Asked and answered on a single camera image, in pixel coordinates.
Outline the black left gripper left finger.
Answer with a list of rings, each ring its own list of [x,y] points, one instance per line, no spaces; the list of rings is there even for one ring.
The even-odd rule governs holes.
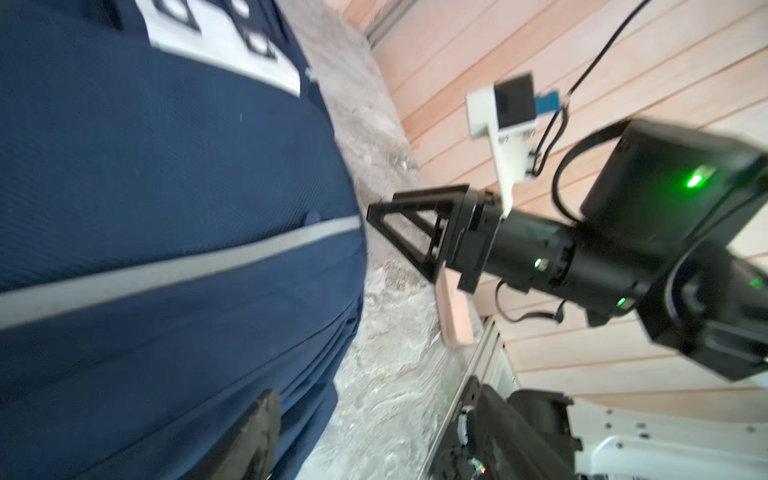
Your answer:
[[[191,470],[192,479],[267,479],[281,428],[281,399],[264,391]]]

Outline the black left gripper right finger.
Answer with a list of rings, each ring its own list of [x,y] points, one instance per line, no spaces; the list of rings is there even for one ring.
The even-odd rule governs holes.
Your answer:
[[[504,398],[483,385],[475,405],[476,453],[490,477],[568,479],[569,406],[557,392],[518,390]]]

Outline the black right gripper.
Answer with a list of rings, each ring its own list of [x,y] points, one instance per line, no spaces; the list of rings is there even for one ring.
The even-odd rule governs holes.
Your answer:
[[[392,215],[410,227],[388,222]],[[568,275],[575,230],[526,212],[503,215],[492,196],[468,184],[398,192],[371,204],[366,218],[431,284],[442,266],[460,274],[459,288],[467,293],[475,292],[487,273],[523,293],[572,296]],[[425,249],[406,239],[416,231],[428,238]]]

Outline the navy blue student backpack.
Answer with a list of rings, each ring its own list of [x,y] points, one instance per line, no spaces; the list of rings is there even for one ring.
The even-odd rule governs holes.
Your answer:
[[[274,1],[1,5],[1,475],[192,479],[266,390],[337,404],[367,242]]]

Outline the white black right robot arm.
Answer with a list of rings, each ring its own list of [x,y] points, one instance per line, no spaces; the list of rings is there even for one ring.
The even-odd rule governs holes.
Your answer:
[[[400,192],[368,222],[429,281],[473,293],[483,274],[580,306],[592,327],[636,312],[650,340],[730,381],[767,369],[767,274],[729,243],[767,201],[767,155],[741,140],[623,120],[562,159],[614,150],[578,213],[504,212],[466,185]]]

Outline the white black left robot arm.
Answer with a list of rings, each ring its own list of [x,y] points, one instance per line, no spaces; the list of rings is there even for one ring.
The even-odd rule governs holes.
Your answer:
[[[644,414],[470,377],[418,479],[764,479],[767,426]]]

